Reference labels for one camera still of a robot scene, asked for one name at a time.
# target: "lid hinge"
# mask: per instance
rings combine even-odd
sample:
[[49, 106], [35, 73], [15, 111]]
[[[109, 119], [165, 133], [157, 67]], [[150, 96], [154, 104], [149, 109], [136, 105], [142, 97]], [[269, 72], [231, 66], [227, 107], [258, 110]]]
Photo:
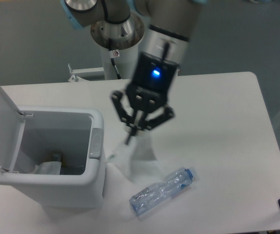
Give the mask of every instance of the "lid hinge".
[[2, 167], [2, 166], [0, 166], [0, 172], [10, 172], [10, 173], [19, 173], [19, 172], [17, 172], [17, 171], [10, 171], [10, 169], [6, 169], [6, 168], [4, 168], [4, 167]]
[[33, 114], [27, 114], [27, 113], [25, 113], [23, 111], [18, 111], [18, 114], [21, 115], [21, 116], [24, 116], [24, 117], [31, 117], [31, 116], [33, 116]]

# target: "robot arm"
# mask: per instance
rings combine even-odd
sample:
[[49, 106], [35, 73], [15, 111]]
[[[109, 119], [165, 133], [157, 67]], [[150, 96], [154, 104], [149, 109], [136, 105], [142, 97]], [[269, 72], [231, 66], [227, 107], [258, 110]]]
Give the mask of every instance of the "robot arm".
[[[138, 130], [151, 130], [174, 117], [168, 106], [168, 90], [188, 47], [202, 4], [201, 0], [134, 0], [135, 9], [151, 16], [151, 24], [143, 52], [139, 55], [133, 78], [127, 85], [133, 114], [123, 109], [123, 92], [114, 91], [112, 101], [119, 118], [131, 128], [126, 140]], [[163, 113], [148, 120], [148, 114], [159, 108]]]
[[[128, 2], [140, 14], [150, 16], [151, 23], [131, 82], [124, 92], [114, 91], [112, 94], [120, 121], [131, 128], [126, 144], [138, 130], [151, 130], [174, 117], [173, 109], [168, 106], [168, 90], [206, 0]], [[104, 47], [109, 50], [127, 48], [134, 35], [127, 0], [61, 0], [61, 4], [74, 27], [82, 28], [103, 20]], [[133, 109], [131, 115], [122, 106], [123, 95], [128, 97]], [[159, 108], [164, 110], [160, 116], [147, 119]]]

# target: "blue sleeve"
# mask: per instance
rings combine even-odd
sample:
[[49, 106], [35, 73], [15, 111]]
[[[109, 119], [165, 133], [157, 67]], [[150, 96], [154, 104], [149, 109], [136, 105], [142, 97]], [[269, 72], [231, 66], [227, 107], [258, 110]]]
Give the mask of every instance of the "blue sleeve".
[[132, 10], [137, 11], [135, 8], [134, 0], [127, 0], [127, 2]]
[[60, 1], [63, 10], [68, 18], [68, 20], [70, 21], [72, 27], [74, 29], [83, 29], [83, 27], [81, 26], [81, 24], [75, 19], [75, 17], [72, 15], [72, 13], [70, 12], [70, 9], [68, 9], [68, 7], [66, 6], [66, 3], [64, 0]]

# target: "white table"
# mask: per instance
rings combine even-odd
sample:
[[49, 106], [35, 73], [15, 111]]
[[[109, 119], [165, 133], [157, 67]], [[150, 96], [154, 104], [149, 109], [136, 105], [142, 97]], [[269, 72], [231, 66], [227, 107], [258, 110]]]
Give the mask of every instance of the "white table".
[[[105, 121], [109, 156], [125, 138], [109, 99], [127, 81], [5, 86], [17, 105], [94, 107]], [[280, 229], [280, 151], [256, 77], [230, 73], [178, 77], [169, 94], [176, 118], [152, 131], [155, 154], [199, 180], [139, 219], [129, 198], [143, 188], [107, 165], [104, 204], [95, 210], [40, 206], [0, 186], [0, 233], [227, 234]]]

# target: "gray floor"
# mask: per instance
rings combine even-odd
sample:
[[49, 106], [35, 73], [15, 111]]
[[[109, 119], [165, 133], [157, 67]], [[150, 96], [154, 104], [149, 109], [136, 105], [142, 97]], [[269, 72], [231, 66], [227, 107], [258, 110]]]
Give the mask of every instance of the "gray floor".
[[[59, 0], [0, 2], [1, 85], [66, 82], [68, 63], [92, 68], [101, 59], [89, 28], [73, 30]], [[273, 117], [280, 109], [280, 0], [211, 0], [204, 8], [181, 75], [241, 71], [257, 75]], [[280, 146], [280, 128], [276, 136]]]

